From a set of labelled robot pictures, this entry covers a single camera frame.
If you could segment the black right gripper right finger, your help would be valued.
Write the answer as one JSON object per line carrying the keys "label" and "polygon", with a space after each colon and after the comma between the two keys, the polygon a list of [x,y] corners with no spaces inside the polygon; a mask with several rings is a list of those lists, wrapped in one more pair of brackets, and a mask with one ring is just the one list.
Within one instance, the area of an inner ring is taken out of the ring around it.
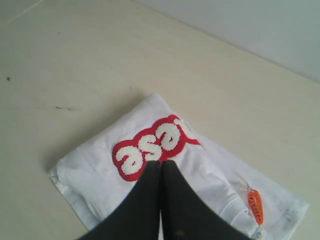
{"label": "black right gripper right finger", "polygon": [[165,240],[248,240],[194,192],[176,163],[161,165],[161,222]]}

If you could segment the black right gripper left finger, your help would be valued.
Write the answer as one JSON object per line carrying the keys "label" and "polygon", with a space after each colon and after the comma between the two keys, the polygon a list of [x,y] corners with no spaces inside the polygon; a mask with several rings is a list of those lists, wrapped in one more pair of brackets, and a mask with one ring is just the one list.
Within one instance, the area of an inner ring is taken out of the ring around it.
{"label": "black right gripper left finger", "polygon": [[147,162],[120,205],[81,240],[157,240],[160,225],[161,164]]}

